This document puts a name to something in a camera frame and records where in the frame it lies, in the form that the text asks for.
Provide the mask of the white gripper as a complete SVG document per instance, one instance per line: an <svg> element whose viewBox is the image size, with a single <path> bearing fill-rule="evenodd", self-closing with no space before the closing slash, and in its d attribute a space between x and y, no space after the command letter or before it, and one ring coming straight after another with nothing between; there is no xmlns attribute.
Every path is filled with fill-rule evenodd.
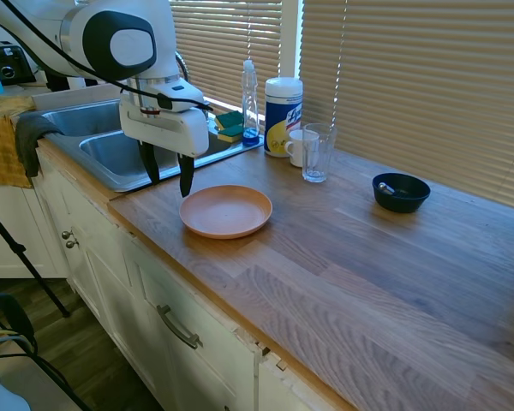
<svg viewBox="0 0 514 411"><path fill-rule="evenodd" d="M147 115L131 103L127 95L119 102L122 131L129 138L140 140L139 154L151 184L160 181L154 146L177 152L179 184L183 198L189 196L194 178L194 158L209 148L208 125L205 114L196 108L180 113L163 111Z"/></svg>

